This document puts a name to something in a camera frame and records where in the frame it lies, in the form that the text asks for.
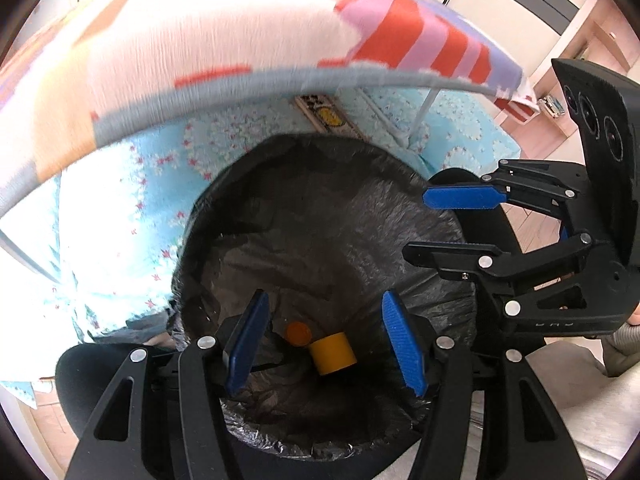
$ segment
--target black trash bag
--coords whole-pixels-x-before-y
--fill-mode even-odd
[[[382,293],[439,333],[470,345],[471,283],[412,267],[410,240],[462,241],[451,212],[422,203],[427,181],[384,150],[356,139],[276,136],[231,165],[190,215],[174,274],[169,327],[185,346],[212,335],[265,290],[273,331],[295,320],[314,340],[345,332],[358,363],[320,377],[308,351],[254,372],[223,401],[228,430],[283,457],[336,460],[416,428],[429,403],[404,386],[382,324]],[[257,362],[280,362],[267,338]]]

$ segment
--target orange lid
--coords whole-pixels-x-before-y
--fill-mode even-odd
[[[302,321],[292,321],[285,330],[285,339],[293,346],[306,346],[311,343],[311,329]]]

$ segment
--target camera lens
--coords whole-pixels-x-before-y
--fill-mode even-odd
[[[622,162],[622,137],[620,137],[618,127],[616,126],[616,123],[613,122],[613,119],[611,119],[611,117],[604,118],[604,134],[607,137],[607,144],[609,145],[609,149],[611,150],[611,155],[613,155],[613,158],[615,158],[618,162]]]
[[[580,102],[582,118],[584,119],[584,122],[587,123],[589,131],[595,135],[597,139],[600,136],[600,131],[598,130],[598,118],[596,117],[596,111],[593,109],[593,105],[591,105],[591,101],[589,101],[587,96],[580,94],[578,101]]]
[[[571,89],[567,85],[564,85],[564,98],[566,99],[566,103],[569,106],[569,108],[571,108],[571,111],[574,114],[577,114],[578,103],[575,102],[574,93],[571,92]]]

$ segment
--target metal rivet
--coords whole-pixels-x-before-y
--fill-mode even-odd
[[[455,346],[455,342],[449,336],[441,335],[436,339],[436,345],[443,350],[451,350]]]
[[[504,313],[507,316],[517,316],[521,309],[522,308],[517,301],[511,300],[507,301],[507,304],[504,306]]]
[[[216,338],[210,335],[204,335],[198,339],[198,347],[206,350],[207,348],[213,348],[216,345]]]
[[[520,361],[522,361],[522,354],[517,350],[514,350],[513,348],[507,350],[504,355],[512,363],[519,363]]]
[[[144,348],[137,348],[129,355],[129,359],[131,359],[135,363],[139,363],[140,361],[144,361],[146,359],[146,350]]]
[[[478,258],[478,265],[483,269],[488,269],[494,264],[494,259],[491,256],[480,256]]]

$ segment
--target wooden floor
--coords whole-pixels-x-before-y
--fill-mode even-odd
[[[50,394],[40,392],[35,394],[38,409],[31,410],[33,420],[56,462],[62,471],[66,472],[78,445],[78,438],[62,412],[55,386]]]
[[[520,158],[547,158],[567,139],[543,114],[537,115],[526,125],[507,119],[502,127],[520,146]]]
[[[558,240],[559,221],[517,206],[503,206],[520,246],[525,252],[548,246]],[[36,393],[37,410],[33,418],[60,467],[66,471],[78,439],[66,421],[55,388],[50,394]]]

